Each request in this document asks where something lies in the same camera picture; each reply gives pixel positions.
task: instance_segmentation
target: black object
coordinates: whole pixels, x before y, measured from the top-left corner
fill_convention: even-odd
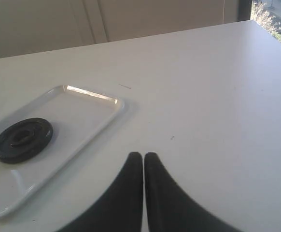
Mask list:
[[[132,152],[106,192],[58,232],[140,232],[142,203],[142,158]]]
[[[0,134],[0,161],[19,163],[39,154],[53,136],[52,125],[43,118],[29,118]]]
[[[156,153],[146,154],[144,170],[150,232],[239,232],[193,201]]]
[[[238,4],[238,22],[250,20],[251,18],[252,0],[239,0]]]

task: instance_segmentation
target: rubber ring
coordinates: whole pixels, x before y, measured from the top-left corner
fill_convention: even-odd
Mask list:
[[[0,134],[0,161],[20,163],[39,154],[53,136],[52,125],[43,118],[17,122]]]

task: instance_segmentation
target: white table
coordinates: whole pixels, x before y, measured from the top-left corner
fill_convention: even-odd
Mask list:
[[[0,118],[61,84],[121,97],[126,110],[0,220],[0,232],[59,229],[97,200],[130,151],[157,152],[231,225],[281,232],[281,44],[256,23],[0,59]]]

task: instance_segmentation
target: center hole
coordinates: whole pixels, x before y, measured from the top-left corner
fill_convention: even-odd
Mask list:
[[[13,138],[13,142],[19,143],[30,135],[30,131],[21,130]]]

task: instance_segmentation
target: scratch mark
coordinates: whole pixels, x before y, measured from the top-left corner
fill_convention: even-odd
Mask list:
[[[122,86],[122,87],[125,87],[125,88],[128,88],[128,89],[132,89],[132,88],[129,87],[129,86],[125,86],[125,85],[122,85],[122,84],[118,84],[118,85],[120,85],[120,86]]]

